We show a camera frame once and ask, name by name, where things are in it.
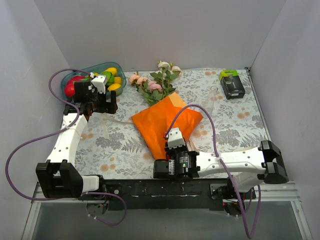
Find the red apple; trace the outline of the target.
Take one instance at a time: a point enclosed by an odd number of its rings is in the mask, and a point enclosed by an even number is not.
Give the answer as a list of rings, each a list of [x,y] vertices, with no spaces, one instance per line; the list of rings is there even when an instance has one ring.
[[[75,94],[75,87],[73,83],[66,85],[64,88],[64,94],[67,98],[71,98]]]

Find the clear glass vase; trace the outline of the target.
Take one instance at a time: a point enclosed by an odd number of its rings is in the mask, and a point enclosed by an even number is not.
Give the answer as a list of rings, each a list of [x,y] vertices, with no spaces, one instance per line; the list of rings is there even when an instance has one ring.
[[[211,86],[210,90],[208,92],[208,95],[205,100],[204,109],[207,111],[207,113],[212,116],[213,112],[215,110],[215,99],[217,96],[218,88],[215,86]]]

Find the white rose stem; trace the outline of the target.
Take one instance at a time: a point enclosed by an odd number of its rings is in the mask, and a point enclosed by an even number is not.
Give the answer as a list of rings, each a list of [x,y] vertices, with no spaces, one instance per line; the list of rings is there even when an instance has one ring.
[[[158,70],[151,72],[150,76],[153,78],[152,81],[157,82],[162,87],[167,87],[169,84],[172,84],[173,80],[182,76],[182,70],[180,67],[169,63],[166,61],[159,61],[157,63]]]

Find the green lime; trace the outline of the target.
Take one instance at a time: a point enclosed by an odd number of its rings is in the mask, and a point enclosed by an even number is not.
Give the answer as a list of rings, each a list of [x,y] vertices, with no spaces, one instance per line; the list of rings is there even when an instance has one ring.
[[[105,76],[106,85],[107,85],[107,86],[110,86],[110,85],[114,84],[114,82],[115,82],[115,76],[113,75],[112,72],[110,72],[110,71],[104,71],[104,72],[101,73],[101,75]]]

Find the black green product box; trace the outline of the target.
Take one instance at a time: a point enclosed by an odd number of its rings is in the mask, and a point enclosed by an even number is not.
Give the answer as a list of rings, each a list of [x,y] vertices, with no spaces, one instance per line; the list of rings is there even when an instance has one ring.
[[[246,93],[239,74],[235,69],[222,70],[219,81],[227,100],[242,99]]]

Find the red dragon fruit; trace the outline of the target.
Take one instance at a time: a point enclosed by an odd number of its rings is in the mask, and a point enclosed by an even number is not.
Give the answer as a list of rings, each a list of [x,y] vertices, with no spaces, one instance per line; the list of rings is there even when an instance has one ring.
[[[84,77],[84,76],[80,76],[80,75],[76,75],[74,77],[72,77],[68,82],[67,84],[74,84],[74,82],[80,82],[80,81],[86,81],[87,78]]]

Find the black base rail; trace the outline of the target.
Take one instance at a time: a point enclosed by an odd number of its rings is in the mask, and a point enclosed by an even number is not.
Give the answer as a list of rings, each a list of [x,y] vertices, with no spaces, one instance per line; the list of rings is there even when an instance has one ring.
[[[119,195],[128,210],[142,209],[209,209],[223,211],[222,198],[215,190],[227,186],[226,178],[196,178],[188,182],[161,179],[108,179],[102,181],[107,193]],[[299,201],[300,197],[294,182],[285,184],[260,185],[261,201],[290,202]],[[84,194],[79,198],[56,197],[56,202],[102,203],[108,201],[108,210],[123,209],[122,202],[116,197],[93,196]]]

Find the cream printed ribbon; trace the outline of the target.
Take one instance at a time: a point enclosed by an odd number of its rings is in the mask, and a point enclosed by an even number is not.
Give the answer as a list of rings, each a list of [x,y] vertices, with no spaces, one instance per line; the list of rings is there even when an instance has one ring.
[[[140,139],[141,134],[131,118],[119,120],[107,114],[99,116],[102,136],[110,141],[125,141],[131,138]]]

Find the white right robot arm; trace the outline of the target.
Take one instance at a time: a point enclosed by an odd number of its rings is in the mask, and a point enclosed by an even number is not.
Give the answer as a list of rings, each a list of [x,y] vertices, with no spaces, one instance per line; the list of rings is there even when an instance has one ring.
[[[271,141],[263,140],[251,149],[213,153],[189,151],[186,146],[165,148],[165,158],[153,165],[153,178],[189,181],[208,175],[227,173],[226,186],[217,193],[225,199],[237,199],[261,183],[285,184],[289,177],[282,151]]]

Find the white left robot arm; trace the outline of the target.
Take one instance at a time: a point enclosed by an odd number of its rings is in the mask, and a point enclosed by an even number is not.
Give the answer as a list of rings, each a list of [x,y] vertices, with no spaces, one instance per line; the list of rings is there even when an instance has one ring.
[[[76,152],[82,133],[93,113],[115,114],[118,106],[115,91],[108,92],[105,76],[74,83],[75,94],[64,107],[61,129],[53,150],[35,169],[40,187],[48,199],[79,198],[83,193],[95,200],[106,196],[103,177],[81,175],[75,168]]]

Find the yellow lemon top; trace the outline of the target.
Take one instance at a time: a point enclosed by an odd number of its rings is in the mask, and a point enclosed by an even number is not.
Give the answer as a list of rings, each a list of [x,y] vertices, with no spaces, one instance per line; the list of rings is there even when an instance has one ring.
[[[105,70],[106,72],[110,72],[112,75],[116,76],[118,73],[118,70],[115,67],[109,67]]]

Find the floral patterned table mat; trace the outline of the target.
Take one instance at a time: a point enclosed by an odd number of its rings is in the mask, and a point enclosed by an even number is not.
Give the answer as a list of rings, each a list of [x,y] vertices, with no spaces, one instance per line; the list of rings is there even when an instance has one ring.
[[[186,104],[194,104],[199,111],[204,108],[210,87],[218,88],[214,112],[204,117],[192,132],[192,150],[206,153],[213,151],[212,134],[216,133],[217,150],[220,153],[236,152],[257,147],[269,138],[263,123],[253,88],[247,72],[238,70],[245,89],[240,99],[227,100],[219,81],[218,69],[184,70],[173,81],[176,93]],[[117,97],[118,109],[107,114],[118,120],[127,120],[148,107],[135,87],[127,84]],[[153,176],[154,157],[144,138],[123,141],[107,140],[100,127],[100,113],[94,113],[84,128],[79,141],[75,168],[81,175],[100,174],[105,179],[150,179]]]

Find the teal plastic fruit bowl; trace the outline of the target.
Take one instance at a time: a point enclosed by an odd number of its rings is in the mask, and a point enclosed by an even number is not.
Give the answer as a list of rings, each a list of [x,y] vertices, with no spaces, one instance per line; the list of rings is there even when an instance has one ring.
[[[116,95],[119,96],[120,94],[122,94],[123,89],[127,84],[127,80],[126,80],[126,76],[125,76],[124,71],[122,70],[121,66],[118,63],[111,61],[111,62],[100,63],[100,64],[97,64],[94,66],[86,67],[86,68],[82,69],[81,71],[73,71],[72,73],[67,74],[61,80],[61,83],[60,83],[63,99],[73,101],[72,97],[66,97],[65,92],[64,92],[64,89],[65,89],[68,81],[72,77],[83,76],[83,77],[87,78],[86,81],[91,82],[92,78],[89,76],[89,73],[93,73],[95,76],[101,75],[102,72],[104,72],[106,69],[111,68],[111,67],[114,67],[117,69],[117,74],[114,76],[114,83],[121,84],[121,90],[116,91]],[[109,87],[109,85],[105,86],[106,92],[110,92],[110,91],[108,91],[108,87]]]

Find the yellow lemon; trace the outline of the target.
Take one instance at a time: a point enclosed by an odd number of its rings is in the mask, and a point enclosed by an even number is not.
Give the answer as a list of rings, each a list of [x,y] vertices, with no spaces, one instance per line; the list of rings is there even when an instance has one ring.
[[[111,91],[119,92],[121,90],[121,87],[122,87],[122,85],[120,83],[113,83],[107,88],[107,90],[109,92],[111,92]]]
[[[109,67],[105,70],[106,72],[110,72],[112,75],[116,76],[118,73],[118,70],[115,67]]]

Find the yellow lemon front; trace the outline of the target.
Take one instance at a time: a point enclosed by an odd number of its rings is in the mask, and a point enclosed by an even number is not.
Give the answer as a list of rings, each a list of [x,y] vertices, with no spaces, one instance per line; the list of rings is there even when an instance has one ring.
[[[121,90],[121,87],[122,87],[122,85],[120,83],[113,83],[107,88],[107,90],[109,92],[111,92],[111,91],[119,92]]]

